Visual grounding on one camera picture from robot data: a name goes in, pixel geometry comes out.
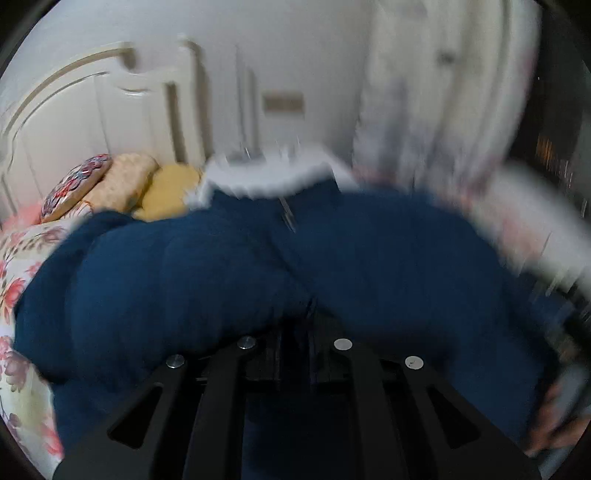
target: wooden bed frame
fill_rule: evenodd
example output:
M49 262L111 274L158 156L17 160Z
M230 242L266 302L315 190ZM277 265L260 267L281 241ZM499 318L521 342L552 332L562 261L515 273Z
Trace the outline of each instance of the wooden bed frame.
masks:
M133 46L116 43L35 85L0 133L0 221L97 154L142 152L160 164L202 167L196 51L183 38L175 66L134 73L126 67L134 63Z

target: curtain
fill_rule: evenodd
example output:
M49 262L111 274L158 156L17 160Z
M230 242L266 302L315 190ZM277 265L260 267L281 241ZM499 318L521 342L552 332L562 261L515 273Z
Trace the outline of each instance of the curtain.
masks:
M483 185L517 131L540 18L534 0L378 0L356 175L442 194Z

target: screw head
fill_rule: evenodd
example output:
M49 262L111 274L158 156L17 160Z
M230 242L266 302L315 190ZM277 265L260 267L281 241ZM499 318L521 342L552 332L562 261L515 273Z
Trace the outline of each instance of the screw head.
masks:
M240 340L238 340L238 348L241 348L242 350L250 350L251 348L254 348L255 346L256 346L256 340L249 335L246 335L246 336L242 337Z
M337 338L334 345L337 350L345 351L353 346L353 342L348 338Z
M184 365L184 357L182 355L171 355L166 359L166 366L169 368L179 368Z
M404 360L404 365L409 367L410 370L420 370L423 368L424 364L425 364L425 362L423 362L423 359L420 358L419 356L414 356L414 355L408 356Z

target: white wall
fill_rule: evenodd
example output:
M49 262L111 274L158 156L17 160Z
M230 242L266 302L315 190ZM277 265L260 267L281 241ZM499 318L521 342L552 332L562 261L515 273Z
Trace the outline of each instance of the white wall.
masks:
M114 41L138 48L137 70L174 61L185 34L203 49L216 151L237 146L235 45L260 91L304 93L304 119L265 117L262 143L322 141L348 158L373 0L61 0L0 79L0 114L49 70Z

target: floral bedsheet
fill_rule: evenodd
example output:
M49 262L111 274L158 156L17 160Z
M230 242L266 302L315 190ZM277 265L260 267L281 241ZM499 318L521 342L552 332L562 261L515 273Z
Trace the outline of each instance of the floral bedsheet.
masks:
M52 393L35 367L12 350L13 308L43 261L79 220L57 220L0 236L0 415L46 478L51 478L63 457Z

